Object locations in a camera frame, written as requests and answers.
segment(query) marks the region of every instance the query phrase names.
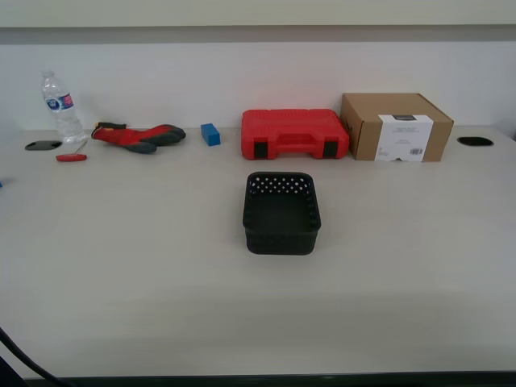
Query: red glove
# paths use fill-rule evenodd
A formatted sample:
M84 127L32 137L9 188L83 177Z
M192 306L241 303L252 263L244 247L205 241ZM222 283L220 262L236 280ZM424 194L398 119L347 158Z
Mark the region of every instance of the red glove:
M119 145L131 152L153 153L156 147L175 144L186 137L185 131L173 125L159 125L146 131L127 129L126 125L98 123L92 139Z

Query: plastic bottle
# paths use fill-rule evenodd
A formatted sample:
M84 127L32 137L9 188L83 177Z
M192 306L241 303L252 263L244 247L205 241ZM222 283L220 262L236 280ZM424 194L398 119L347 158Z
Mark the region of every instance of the plastic bottle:
M41 74L43 97L56 120L56 128L63 143L83 141L88 135L75 114L75 106L66 85L52 70L44 70Z

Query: blue foam cube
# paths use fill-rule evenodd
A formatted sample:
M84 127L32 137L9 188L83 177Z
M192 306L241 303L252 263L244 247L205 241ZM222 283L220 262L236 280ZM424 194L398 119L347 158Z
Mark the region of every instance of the blue foam cube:
M202 138L209 147L220 145L220 133L213 123L205 123L201 125Z

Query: red toolbox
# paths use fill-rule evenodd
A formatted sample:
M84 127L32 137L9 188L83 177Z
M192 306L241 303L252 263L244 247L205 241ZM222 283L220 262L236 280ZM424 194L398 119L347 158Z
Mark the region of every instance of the red toolbox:
M333 110L248 110L242 117L242 156L275 159L309 153L316 159L346 156L349 136Z

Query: perforated basket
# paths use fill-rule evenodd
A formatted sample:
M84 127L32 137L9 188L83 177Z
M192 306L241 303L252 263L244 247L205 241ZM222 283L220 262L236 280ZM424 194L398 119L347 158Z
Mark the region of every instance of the perforated basket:
M321 227L312 177L290 172L249 175L243 226L250 252L310 254Z

